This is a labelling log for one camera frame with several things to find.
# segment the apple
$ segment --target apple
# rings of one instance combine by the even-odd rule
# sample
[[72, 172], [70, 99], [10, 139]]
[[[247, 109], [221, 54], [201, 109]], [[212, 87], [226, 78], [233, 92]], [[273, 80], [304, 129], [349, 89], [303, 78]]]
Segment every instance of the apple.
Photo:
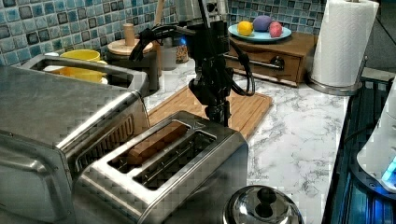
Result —
[[280, 37], [282, 35], [282, 25], [278, 21], [271, 22], [269, 32], [271, 37]]

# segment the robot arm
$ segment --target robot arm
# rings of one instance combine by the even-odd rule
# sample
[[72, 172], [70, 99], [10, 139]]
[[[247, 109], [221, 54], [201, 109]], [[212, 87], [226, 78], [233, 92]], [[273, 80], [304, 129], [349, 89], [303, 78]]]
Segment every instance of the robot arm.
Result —
[[[158, 25], [140, 34], [140, 41], [130, 55], [130, 60], [140, 61], [143, 49], [151, 41], [166, 38], [174, 32], [185, 35], [191, 58], [195, 60], [196, 78], [189, 88], [202, 105], [210, 120], [228, 127], [230, 103], [227, 96], [231, 90], [240, 95], [254, 94], [255, 85], [248, 66], [248, 56], [228, 38], [226, 0], [178, 0], [178, 18], [187, 28], [178, 25]], [[226, 66], [223, 54], [230, 44], [239, 55], [239, 61], [247, 72], [247, 89], [243, 90], [233, 81], [233, 69]]]

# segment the stainless steel toaster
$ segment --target stainless steel toaster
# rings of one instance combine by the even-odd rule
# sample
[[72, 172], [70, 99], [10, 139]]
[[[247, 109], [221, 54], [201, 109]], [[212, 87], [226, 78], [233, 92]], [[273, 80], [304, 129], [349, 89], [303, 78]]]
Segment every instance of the stainless steel toaster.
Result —
[[[187, 132], [141, 166], [114, 162], [175, 121]], [[89, 166], [73, 201], [78, 223], [221, 223], [223, 207], [247, 175], [241, 133], [180, 111]]]

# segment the pot lid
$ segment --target pot lid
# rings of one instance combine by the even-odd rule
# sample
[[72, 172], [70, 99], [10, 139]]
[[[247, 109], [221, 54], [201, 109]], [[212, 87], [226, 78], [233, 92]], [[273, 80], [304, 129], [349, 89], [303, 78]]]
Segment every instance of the pot lid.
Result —
[[238, 190], [227, 202], [224, 224], [302, 224], [295, 203], [277, 189], [247, 186]]

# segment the kitchen counter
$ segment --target kitchen counter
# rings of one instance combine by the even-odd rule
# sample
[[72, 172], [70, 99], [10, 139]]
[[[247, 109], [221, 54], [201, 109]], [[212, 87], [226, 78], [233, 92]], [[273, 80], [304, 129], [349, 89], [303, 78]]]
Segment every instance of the kitchen counter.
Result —
[[[160, 89], [144, 99], [147, 110], [194, 77], [193, 60], [164, 71]], [[244, 77], [234, 80], [245, 87]], [[256, 92], [272, 97], [273, 106], [247, 140], [247, 184], [281, 190], [297, 204], [304, 223], [320, 223], [349, 98], [320, 93], [304, 83], [297, 89], [257, 79]]]

